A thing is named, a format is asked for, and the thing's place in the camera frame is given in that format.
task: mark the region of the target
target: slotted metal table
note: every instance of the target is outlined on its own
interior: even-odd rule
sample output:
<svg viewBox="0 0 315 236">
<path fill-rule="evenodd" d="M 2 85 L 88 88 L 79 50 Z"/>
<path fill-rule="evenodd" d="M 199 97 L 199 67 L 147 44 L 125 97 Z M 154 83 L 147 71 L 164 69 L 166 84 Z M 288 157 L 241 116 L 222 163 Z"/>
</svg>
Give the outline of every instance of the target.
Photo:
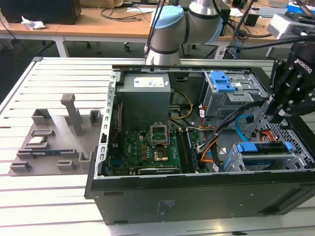
<svg viewBox="0 0 315 236">
<path fill-rule="evenodd" d="M 66 115 L 63 93 L 74 93 L 82 115 L 103 109 L 112 65 L 143 64 L 142 59 L 43 58 L 33 61 L 0 106 L 0 235 L 183 236 L 315 235 L 315 198 L 283 216 L 231 218 L 106 226 L 93 200 L 83 197 L 87 175 L 10 177 L 7 175 L 33 120 L 36 108 Z M 270 75 L 269 60 L 184 59 L 182 64 L 224 64 L 262 67 Z M 313 129 L 314 116 L 304 120 Z M 211 196 L 205 207 L 211 210 Z"/>
</svg>

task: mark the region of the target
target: white paper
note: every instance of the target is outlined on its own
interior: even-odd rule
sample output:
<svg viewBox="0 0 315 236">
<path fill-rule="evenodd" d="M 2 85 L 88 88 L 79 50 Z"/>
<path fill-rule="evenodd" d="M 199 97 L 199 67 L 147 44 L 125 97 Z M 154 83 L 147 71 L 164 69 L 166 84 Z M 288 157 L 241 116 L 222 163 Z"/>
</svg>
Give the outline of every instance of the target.
<svg viewBox="0 0 315 236">
<path fill-rule="evenodd" d="M 237 8 L 231 8 L 230 16 L 242 16 L 243 13 Z"/>
<path fill-rule="evenodd" d="M 46 27 L 42 21 L 30 21 L 28 19 L 25 19 L 23 16 L 21 24 L 29 30 L 41 29 Z"/>
<path fill-rule="evenodd" d="M 135 88 L 160 88 L 164 87 L 163 77 L 136 77 L 133 80 Z"/>
</svg>

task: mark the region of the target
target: light blue robot joint cap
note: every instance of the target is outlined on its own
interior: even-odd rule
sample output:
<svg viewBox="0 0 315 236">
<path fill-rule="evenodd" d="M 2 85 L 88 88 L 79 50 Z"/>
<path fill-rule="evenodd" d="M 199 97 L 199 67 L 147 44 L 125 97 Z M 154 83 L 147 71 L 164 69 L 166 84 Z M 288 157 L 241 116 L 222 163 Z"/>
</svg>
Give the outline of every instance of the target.
<svg viewBox="0 0 315 236">
<path fill-rule="evenodd" d="M 160 10 L 161 8 L 159 7 L 157 9 L 158 12 L 156 17 L 158 16 Z M 155 11 L 152 12 L 150 25 L 152 25 L 154 22 L 154 15 Z M 159 30 L 170 27 L 173 24 L 179 22 L 183 16 L 184 10 L 180 6 L 164 6 L 157 21 L 155 29 Z"/>
</svg>

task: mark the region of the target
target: table leg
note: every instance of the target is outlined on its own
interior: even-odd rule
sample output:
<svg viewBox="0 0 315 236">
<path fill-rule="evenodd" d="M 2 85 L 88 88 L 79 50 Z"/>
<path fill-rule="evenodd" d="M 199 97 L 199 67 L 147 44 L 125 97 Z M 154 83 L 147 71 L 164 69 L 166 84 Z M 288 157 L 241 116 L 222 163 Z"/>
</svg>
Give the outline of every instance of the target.
<svg viewBox="0 0 315 236">
<path fill-rule="evenodd" d="M 269 47 L 269 49 L 268 49 L 268 51 L 267 51 L 267 53 L 266 53 L 266 57 L 267 57 L 267 58 L 270 57 L 270 55 L 274 52 L 274 50 L 275 50 L 275 48 Z"/>
<path fill-rule="evenodd" d="M 59 56 L 61 58 L 68 58 L 69 52 L 68 52 L 68 48 L 67 48 L 63 38 L 57 38 L 57 39 L 55 39 L 55 42 L 56 42 L 56 46 L 57 46 L 57 49 L 59 52 Z"/>
<path fill-rule="evenodd" d="M 191 55 L 191 49 L 192 49 L 192 44 L 186 44 L 186 52 L 185 52 L 186 56 Z"/>
<path fill-rule="evenodd" d="M 95 45 L 96 45 L 96 52 L 97 52 L 97 53 L 101 53 L 102 50 L 101 50 L 101 48 L 100 48 L 100 42 L 95 42 Z"/>
<path fill-rule="evenodd" d="M 229 42 L 218 42 L 218 48 L 216 51 L 215 59 L 221 60 L 225 54 L 226 47 L 229 45 Z"/>
<path fill-rule="evenodd" d="M 11 39 L 0 39 L 0 42 L 7 48 L 7 50 L 13 50 Z"/>
</svg>

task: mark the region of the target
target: motherboard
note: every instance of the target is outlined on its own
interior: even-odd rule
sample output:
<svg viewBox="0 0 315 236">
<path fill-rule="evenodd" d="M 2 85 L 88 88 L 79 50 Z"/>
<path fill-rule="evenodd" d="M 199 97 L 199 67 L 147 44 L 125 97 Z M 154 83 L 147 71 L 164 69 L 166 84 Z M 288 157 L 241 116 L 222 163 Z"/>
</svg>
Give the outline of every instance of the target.
<svg viewBox="0 0 315 236">
<path fill-rule="evenodd" d="M 166 143 L 156 144 L 158 140 Z M 197 171 L 199 134 L 189 130 L 126 131 L 123 153 L 113 154 L 110 175 L 182 174 Z"/>
</svg>

